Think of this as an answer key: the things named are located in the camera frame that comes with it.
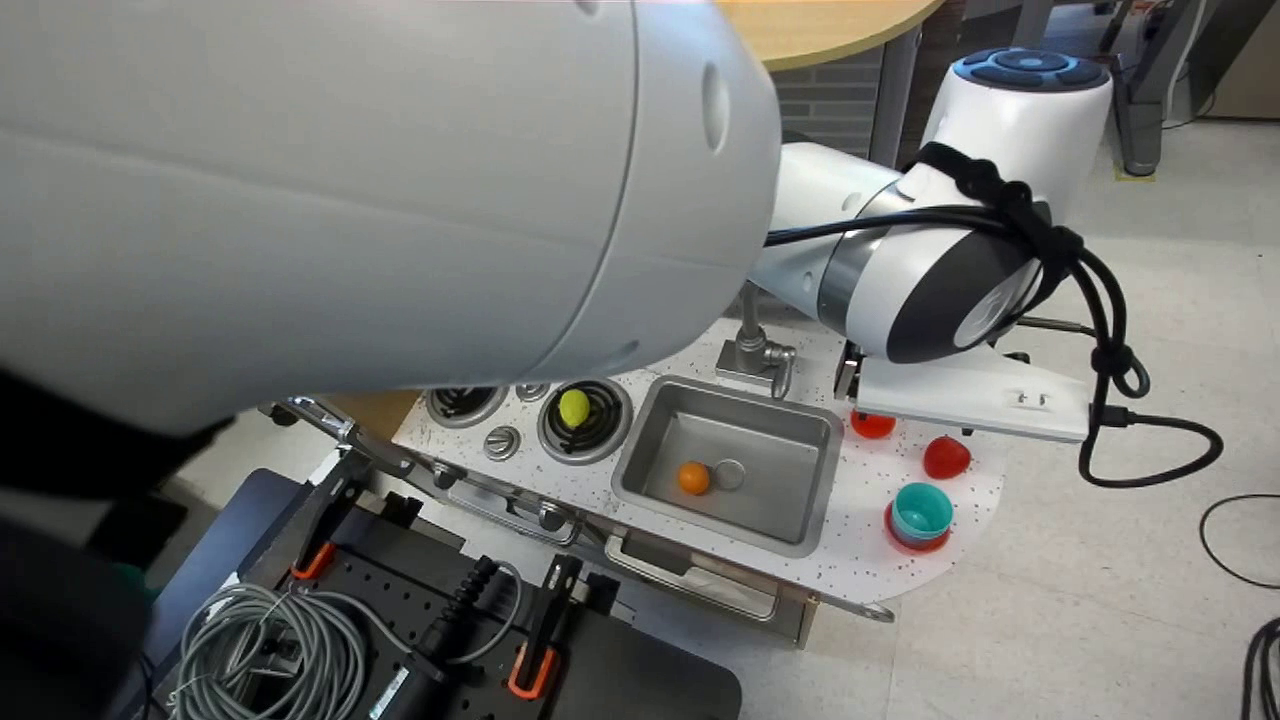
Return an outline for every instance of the cable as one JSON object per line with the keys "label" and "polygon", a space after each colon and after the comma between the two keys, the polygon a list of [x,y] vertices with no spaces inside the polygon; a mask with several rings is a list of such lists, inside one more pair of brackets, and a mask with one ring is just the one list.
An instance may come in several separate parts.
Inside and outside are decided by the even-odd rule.
{"label": "cable", "polygon": [[355,598],[343,598],[343,593],[310,593],[310,598],[361,611],[394,652],[406,652],[406,645]]}
{"label": "cable", "polygon": [[1019,330],[1039,330],[1039,334],[1096,335],[1089,323],[1057,321],[1057,318],[1019,318],[1019,321],[1013,321],[1013,323],[1019,323]]}
{"label": "cable", "polygon": [[812,229],[773,229],[762,247],[821,241],[821,237],[835,237],[835,234],[861,234],[861,229],[905,229],[905,223],[1005,234],[1005,223],[995,215],[986,215],[983,209],[940,205],[940,209],[914,209],[914,211],[893,211],[893,215],[851,215],[851,222],[812,223]]}
{"label": "cable", "polygon": [[1267,621],[1245,652],[1245,689],[1240,689],[1240,720],[1250,716],[1250,683],[1257,683],[1257,710],[1265,720],[1280,720],[1280,702],[1275,702],[1275,678],[1273,678],[1273,658],[1280,649],[1280,616]]}
{"label": "cable", "polygon": [[480,649],[470,649],[470,652],[463,652],[463,658],[456,658],[449,664],[475,664],[480,658],[489,658],[517,628],[517,616],[525,611],[525,580],[518,580],[517,563],[508,563],[508,559],[497,559],[497,569],[502,569],[513,576],[513,584],[517,584],[513,611],[502,616],[502,625]]}
{"label": "cable", "polygon": [[[1096,490],[1151,490],[1151,484],[1171,484],[1183,482],[1208,463],[1220,460],[1225,441],[1217,430],[1183,419],[1183,415],[1141,415],[1118,405],[1107,405],[1107,393],[1114,389],[1127,400],[1141,400],[1151,393],[1151,378],[1141,365],[1141,356],[1127,347],[1127,299],[1114,279],[1114,273],[1082,247],[1082,241],[1072,229],[1048,223],[1044,211],[1034,211],[1031,190],[1019,179],[1005,179],[995,164],[970,159],[947,146],[924,146],[918,164],[930,164],[937,172],[953,178],[954,190],[976,200],[976,205],[940,205],[940,209],[914,209],[914,211],[893,211],[893,215],[854,215],[854,222],[835,222],[835,223],[815,223],[815,229],[774,229],[767,234],[762,247],[774,246],[800,246],[815,237],[835,237],[835,234],[854,234],[854,229],[976,229],[986,234],[992,241],[1013,241],[1027,258],[1039,262],[1039,275],[1027,286],[1024,299],[1006,313],[1005,323],[992,330],[1005,334],[1006,323],[1024,321],[1024,313],[1039,309],[1058,279],[1075,279],[1090,330],[1090,408],[1089,408],[1089,433],[1079,446],[1079,478]],[[1090,474],[1096,441],[1102,430],[1171,430],[1171,433],[1193,433],[1203,441],[1203,451],[1188,463],[1149,474],[1149,478],[1123,478],[1107,482]]]}
{"label": "cable", "polygon": [[331,593],[228,584],[187,621],[167,706],[178,720],[343,720],[362,682],[362,635]]}
{"label": "cable", "polygon": [[138,678],[144,678],[144,710],[138,710],[138,716],[149,720],[152,711],[162,720],[167,711],[162,711],[162,706],[154,702],[154,664],[138,652],[135,658],[135,669],[138,669]]}
{"label": "cable", "polygon": [[1280,505],[1280,492],[1220,497],[1217,505],[1208,505],[1208,510],[1198,511],[1198,547],[1203,547],[1203,556],[1208,556],[1220,574],[1235,576],[1240,584],[1250,584],[1250,587],[1265,587],[1265,593],[1280,593],[1280,580],[1245,576],[1245,574],[1235,574],[1231,563],[1225,563],[1225,559],[1217,556],[1217,547],[1208,545],[1208,520],[1211,520],[1220,510],[1229,510],[1229,505]]}

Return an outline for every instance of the white cylinder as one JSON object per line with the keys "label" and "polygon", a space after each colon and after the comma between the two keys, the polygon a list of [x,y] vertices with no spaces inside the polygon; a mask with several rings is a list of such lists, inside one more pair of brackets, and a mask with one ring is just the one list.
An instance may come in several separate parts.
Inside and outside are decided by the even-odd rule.
{"label": "white cylinder", "polygon": [[712,0],[0,3],[0,370],[183,433],[701,335],[778,121]]}
{"label": "white cylinder", "polygon": [[1110,76],[1058,51],[976,51],[947,67],[924,140],[992,159],[1005,179],[1031,183],[1053,215],[1090,172],[1110,110]]}

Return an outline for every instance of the metal tray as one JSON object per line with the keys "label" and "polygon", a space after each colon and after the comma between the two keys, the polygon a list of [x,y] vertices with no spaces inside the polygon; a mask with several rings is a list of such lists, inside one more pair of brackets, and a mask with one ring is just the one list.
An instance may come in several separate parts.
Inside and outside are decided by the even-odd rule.
{"label": "metal tray", "polygon": [[[615,484],[752,545],[809,553],[830,492],[841,419],[690,379],[656,379]],[[716,490],[686,497],[675,470],[701,460]]]}

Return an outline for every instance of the black cable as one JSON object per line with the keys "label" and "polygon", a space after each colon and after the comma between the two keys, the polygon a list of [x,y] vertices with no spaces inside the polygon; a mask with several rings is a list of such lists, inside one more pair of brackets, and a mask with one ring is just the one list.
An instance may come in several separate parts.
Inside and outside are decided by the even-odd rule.
{"label": "black cable", "polygon": [[940,205],[940,209],[914,209],[914,211],[893,211],[893,215],[851,215],[851,222],[812,223],[812,229],[773,229],[762,247],[841,237],[841,234],[861,234],[861,229],[905,229],[905,223],[914,223],[914,229],[976,229],[976,234],[1005,237],[1005,223],[995,215],[986,215],[983,209]]}
{"label": "black cable", "polygon": [[[1151,378],[1141,365],[1141,356],[1127,347],[1127,299],[1114,279],[1114,273],[1082,247],[1082,241],[1067,229],[1048,223],[1044,211],[1031,205],[1031,190],[1017,179],[998,179],[995,164],[986,159],[968,159],[965,151],[947,146],[924,146],[918,164],[930,164],[937,172],[953,178],[954,190],[976,200],[976,205],[940,205],[940,209],[914,209],[914,211],[893,211],[893,215],[854,215],[854,222],[835,222],[835,223],[815,223],[815,229],[774,229],[767,234],[762,247],[778,246],[800,246],[800,241],[821,241],[835,234],[861,234],[861,229],[976,229],[986,234],[992,241],[1013,241],[1027,247],[1039,262],[1039,275],[1027,286],[1027,298],[1006,313],[995,334],[1006,323],[1024,321],[1024,313],[1039,309],[1064,275],[1075,279],[1089,321],[1090,321],[1090,408],[1089,408],[1089,433],[1079,446],[1079,478],[1096,490],[1151,490],[1151,484],[1171,484],[1183,482],[1208,463],[1220,460],[1225,436],[1208,425],[1183,419],[1183,415],[1141,415],[1118,405],[1107,405],[1107,393],[1114,389],[1127,400],[1141,400],[1151,393]],[[1102,430],[1169,430],[1169,433],[1193,433],[1203,441],[1203,451],[1188,463],[1149,474],[1149,478],[1127,478],[1127,482],[1107,482],[1090,474],[1096,441]]]}
{"label": "black cable", "polygon": [[1250,720],[1250,683],[1257,710],[1265,720],[1280,720],[1275,682],[1273,682],[1273,652],[1280,649],[1280,616],[1267,621],[1245,652],[1245,689],[1240,689],[1240,720]]}
{"label": "black cable", "polygon": [[1057,318],[1019,318],[1013,323],[1039,330],[1039,334],[1096,335],[1089,323],[1057,321]]}
{"label": "black cable", "polygon": [[162,706],[154,702],[154,664],[138,652],[135,658],[135,669],[138,669],[138,678],[144,678],[144,720],[154,711],[158,720],[167,720],[167,711],[162,711]]}
{"label": "black cable", "polygon": [[1208,556],[1220,574],[1235,576],[1235,580],[1249,584],[1249,587],[1280,593],[1280,580],[1245,576],[1245,574],[1235,574],[1231,563],[1225,563],[1225,559],[1217,556],[1217,547],[1208,545],[1208,520],[1211,520],[1220,510],[1229,510],[1229,505],[1280,505],[1280,492],[1220,497],[1217,505],[1208,505],[1208,510],[1198,511],[1198,547],[1203,547],[1203,556]]}

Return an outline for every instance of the metal bracket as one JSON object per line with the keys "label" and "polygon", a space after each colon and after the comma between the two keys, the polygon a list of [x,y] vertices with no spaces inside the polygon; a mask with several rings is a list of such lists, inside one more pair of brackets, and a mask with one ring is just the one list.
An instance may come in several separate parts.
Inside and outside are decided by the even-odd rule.
{"label": "metal bracket", "polygon": [[791,393],[797,347],[762,335],[752,289],[739,291],[743,330],[724,340],[716,371],[762,385],[773,400]]}
{"label": "metal bracket", "polygon": [[361,433],[361,425],[349,413],[322,405],[320,395],[284,395],[281,405],[267,408],[267,415],[276,425],[303,419],[322,436],[331,436],[349,458],[362,458],[376,474],[389,474],[401,482],[406,482],[410,470],[425,463],[425,458]]}
{"label": "metal bracket", "polygon": [[835,379],[830,379],[830,395],[854,400],[861,378],[865,378],[865,356],[851,346],[844,346],[841,365],[835,365]]}

